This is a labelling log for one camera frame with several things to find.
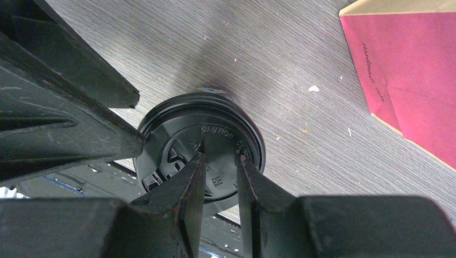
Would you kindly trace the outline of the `pink paper gift bag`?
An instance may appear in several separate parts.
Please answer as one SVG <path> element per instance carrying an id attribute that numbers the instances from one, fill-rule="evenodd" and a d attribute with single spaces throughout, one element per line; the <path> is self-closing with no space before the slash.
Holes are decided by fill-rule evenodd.
<path id="1" fill-rule="evenodd" d="M 339 19 L 371 115 L 455 169 L 455 1 L 355 1 Z"/>

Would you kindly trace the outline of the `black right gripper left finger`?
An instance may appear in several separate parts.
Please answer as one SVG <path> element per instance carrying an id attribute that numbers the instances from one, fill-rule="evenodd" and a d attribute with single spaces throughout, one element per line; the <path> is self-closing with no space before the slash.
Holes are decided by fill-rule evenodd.
<path id="1" fill-rule="evenodd" d="M 1 257 L 198 257 L 206 157 L 144 194 L 1 200 Z"/>

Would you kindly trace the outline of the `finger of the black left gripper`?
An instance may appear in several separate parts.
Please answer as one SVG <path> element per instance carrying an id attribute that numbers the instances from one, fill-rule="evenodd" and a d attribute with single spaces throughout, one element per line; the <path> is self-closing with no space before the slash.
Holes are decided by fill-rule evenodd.
<path id="1" fill-rule="evenodd" d="M 1 185 L 138 156 L 144 136 L 1 35 Z"/>
<path id="2" fill-rule="evenodd" d="M 1 33 L 108 108 L 134 108 L 139 91 L 46 1 L 1 1 Z"/>

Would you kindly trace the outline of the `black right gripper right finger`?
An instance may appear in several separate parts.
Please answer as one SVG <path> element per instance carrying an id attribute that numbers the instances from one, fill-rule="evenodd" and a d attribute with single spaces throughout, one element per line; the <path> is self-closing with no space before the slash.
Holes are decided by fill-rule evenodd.
<path id="1" fill-rule="evenodd" d="M 237 160 L 244 257 L 455 257 L 455 229 L 420 196 L 296 197 Z"/>

